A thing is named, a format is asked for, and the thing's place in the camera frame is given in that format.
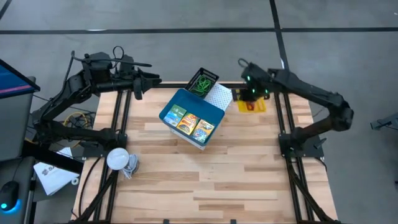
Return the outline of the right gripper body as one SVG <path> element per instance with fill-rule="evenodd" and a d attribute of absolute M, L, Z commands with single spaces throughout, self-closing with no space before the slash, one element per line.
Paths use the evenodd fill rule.
<path fill-rule="evenodd" d="M 232 89 L 233 101 L 257 101 L 258 99 L 268 100 L 270 94 L 267 90 L 264 92 L 255 89 Z"/>

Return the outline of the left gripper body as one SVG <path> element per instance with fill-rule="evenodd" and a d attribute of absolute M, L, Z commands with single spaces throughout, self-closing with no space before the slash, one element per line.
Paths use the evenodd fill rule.
<path fill-rule="evenodd" d="M 137 100 L 142 100 L 142 95 L 145 92 L 147 78 L 144 76 L 144 72 L 141 69 L 137 69 L 133 76 L 133 90 L 134 97 Z"/>

